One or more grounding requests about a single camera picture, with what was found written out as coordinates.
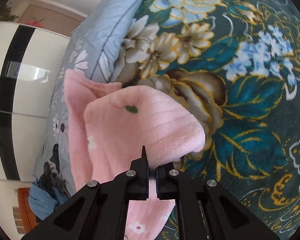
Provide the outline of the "orange wooden headboard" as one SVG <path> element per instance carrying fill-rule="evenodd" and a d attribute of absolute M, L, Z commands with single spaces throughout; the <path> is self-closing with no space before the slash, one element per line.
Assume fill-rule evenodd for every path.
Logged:
<path fill-rule="evenodd" d="M 24 233 L 30 232 L 39 223 L 40 219 L 32 212 L 29 205 L 30 188 L 23 187 L 17 189 L 18 205 L 23 223 Z"/>

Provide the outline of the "blue sweatpants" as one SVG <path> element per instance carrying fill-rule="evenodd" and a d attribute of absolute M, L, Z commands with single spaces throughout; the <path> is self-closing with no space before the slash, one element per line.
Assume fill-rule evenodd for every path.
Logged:
<path fill-rule="evenodd" d="M 68 200 L 57 188 L 34 181 L 29 191 L 29 206 L 40 220 L 44 220 Z"/>

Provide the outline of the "brown door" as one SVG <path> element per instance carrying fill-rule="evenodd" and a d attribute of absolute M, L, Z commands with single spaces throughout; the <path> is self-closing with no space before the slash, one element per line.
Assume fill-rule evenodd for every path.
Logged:
<path fill-rule="evenodd" d="M 74 12 L 59 7 L 30 3 L 18 22 L 70 37 L 84 19 Z"/>

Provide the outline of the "wall switch panel row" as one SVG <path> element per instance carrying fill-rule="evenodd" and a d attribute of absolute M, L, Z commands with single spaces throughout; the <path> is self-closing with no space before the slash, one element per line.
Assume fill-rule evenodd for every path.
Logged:
<path fill-rule="evenodd" d="M 15 226 L 17 228 L 17 232 L 19 234 L 25 234 L 25 228 L 23 225 L 23 221 L 22 221 L 22 217 L 21 217 L 21 212 L 19 207 L 12 207 L 13 209 L 13 218 L 14 218 L 14 222 L 15 222 Z"/>

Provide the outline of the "green hanging plant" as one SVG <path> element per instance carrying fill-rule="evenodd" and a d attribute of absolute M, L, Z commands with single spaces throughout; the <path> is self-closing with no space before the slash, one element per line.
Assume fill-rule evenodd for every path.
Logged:
<path fill-rule="evenodd" d="M 12 7 L 10 4 L 5 4 L 1 9 L 0 9 L 0 21 L 4 22 L 14 22 L 17 20 L 19 17 L 17 15 L 14 15 L 11 13 Z"/>

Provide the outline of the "grey daisy print duvet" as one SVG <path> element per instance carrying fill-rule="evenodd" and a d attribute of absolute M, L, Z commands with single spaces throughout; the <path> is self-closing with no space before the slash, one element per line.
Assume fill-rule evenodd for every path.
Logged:
<path fill-rule="evenodd" d="M 44 163 L 53 161 L 68 196 L 75 194 L 69 157 L 69 113 L 64 96 L 64 77 L 73 69 L 98 83 L 107 83 L 114 71 L 121 44 L 143 0 L 101 0 L 73 31 L 59 64 L 51 96 L 45 141 L 34 166 L 34 176 L 43 174 Z"/>

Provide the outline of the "pink fleece garment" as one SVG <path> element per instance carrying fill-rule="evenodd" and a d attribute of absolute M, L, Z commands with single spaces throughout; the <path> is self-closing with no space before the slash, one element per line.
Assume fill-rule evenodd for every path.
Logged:
<path fill-rule="evenodd" d="M 142 150 L 149 167 L 156 168 L 201 151 L 206 141 L 201 124 L 186 108 L 148 86 L 96 83 L 69 69 L 64 98 L 77 190 L 90 180 L 113 180 Z"/>

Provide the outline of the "teal floral bed blanket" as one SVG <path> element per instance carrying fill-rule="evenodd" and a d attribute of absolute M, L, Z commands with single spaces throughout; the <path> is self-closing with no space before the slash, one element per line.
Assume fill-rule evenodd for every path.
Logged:
<path fill-rule="evenodd" d="M 300 12 L 291 0 L 143 0 L 114 80 L 148 85 L 202 125 L 178 160 L 214 179 L 281 239 L 300 226 Z"/>

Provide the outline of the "white wardrobe black stripe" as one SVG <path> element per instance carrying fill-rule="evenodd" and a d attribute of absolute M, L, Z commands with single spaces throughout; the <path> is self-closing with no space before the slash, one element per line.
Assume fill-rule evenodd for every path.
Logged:
<path fill-rule="evenodd" d="M 0 179 L 28 182 L 45 141 L 51 96 L 69 39 L 0 22 Z"/>

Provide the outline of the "dark grey clothes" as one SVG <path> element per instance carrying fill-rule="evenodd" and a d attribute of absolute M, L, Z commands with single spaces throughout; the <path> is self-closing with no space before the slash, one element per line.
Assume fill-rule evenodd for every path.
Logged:
<path fill-rule="evenodd" d="M 59 167 L 59 146 L 54 144 L 52 157 L 44 163 L 43 174 L 38 181 L 38 187 L 46 191 L 52 198 L 56 199 L 57 194 L 54 189 L 70 198 L 70 193 L 66 188 L 65 180 L 62 179 Z"/>

